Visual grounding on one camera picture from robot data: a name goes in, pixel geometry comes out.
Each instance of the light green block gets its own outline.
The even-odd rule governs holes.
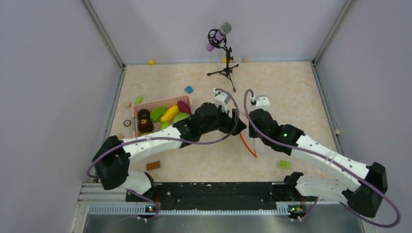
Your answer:
[[[135,101],[135,104],[140,104],[142,102],[142,100],[143,100],[143,96],[138,96],[136,101]]]
[[[281,169],[290,169],[291,163],[288,161],[279,160],[279,162],[277,163],[277,167]]]

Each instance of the gray floor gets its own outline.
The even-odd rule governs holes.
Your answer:
[[[125,216],[89,215],[84,233],[363,233],[361,222],[340,204],[318,204],[303,222],[284,216],[160,216],[144,221]]]

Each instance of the basket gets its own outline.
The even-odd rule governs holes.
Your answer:
[[[134,129],[133,130],[133,136],[134,137],[141,136],[141,133],[137,130],[137,121],[138,121],[137,113],[140,110],[147,109],[151,112],[153,109],[155,109],[157,107],[161,107],[161,106],[170,108],[173,105],[177,105],[178,101],[184,101],[187,105],[190,106],[190,108],[192,110],[192,113],[193,113],[193,103],[192,103],[192,99],[190,98],[190,96],[178,96],[178,97],[175,97],[175,98],[169,98],[169,99],[164,99],[164,100],[158,100],[158,101],[155,101],[155,102],[142,103],[142,104],[135,105],[132,109],[132,116],[133,116],[133,121],[132,122],[133,122],[133,129]],[[157,123],[153,122],[153,125],[154,125],[153,132],[158,131],[159,127],[160,127],[160,123],[159,122],[157,122]]]

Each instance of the purple microphone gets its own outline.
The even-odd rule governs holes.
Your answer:
[[[209,43],[206,46],[206,50],[209,52],[212,52],[212,50],[216,47],[216,45],[218,46],[223,41],[224,37],[227,34],[229,34],[231,30],[232,30],[232,25],[230,25],[230,23],[228,22],[223,23],[220,29],[217,30],[215,35],[211,38],[211,40],[214,42],[213,44],[215,45],[212,45],[212,43]]]

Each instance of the black tripod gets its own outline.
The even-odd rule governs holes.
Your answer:
[[[209,42],[210,42],[212,45],[214,45],[215,48],[223,49],[223,50],[226,51],[226,68],[224,68],[224,69],[222,69],[222,70],[219,70],[219,71],[216,71],[216,72],[213,72],[213,73],[207,73],[207,75],[210,76],[210,75],[212,75],[212,74],[218,74],[218,73],[219,73],[219,74],[227,77],[227,79],[228,79],[228,80],[230,81],[230,83],[232,84],[233,91],[236,92],[235,86],[233,85],[233,82],[232,82],[232,78],[230,77],[230,73],[233,73],[233,68],[238,67],[239,64],[237,64],[237,65],[235,65],[235,66],[232,66],[232,67],[229,66],[229,62],[230,62],[230,61],[233,61],[233,57],[230,56],[230,53],[232,52],[232,48],[231,48],[231,47],[229,47],[229,48],[226,47],[226,37],[223,39],[223,41],[221,41],[221,42],[219,42],[219,43],[215,43],[215,42],[213,41],[212,38],[213,38],[214,34],[215,34],[217,31],[218,31],[217,29],[212,29],[212,30],[210,30],[210,31],[209,31],[209,35],[208,35],[208,38],[209,38]]]

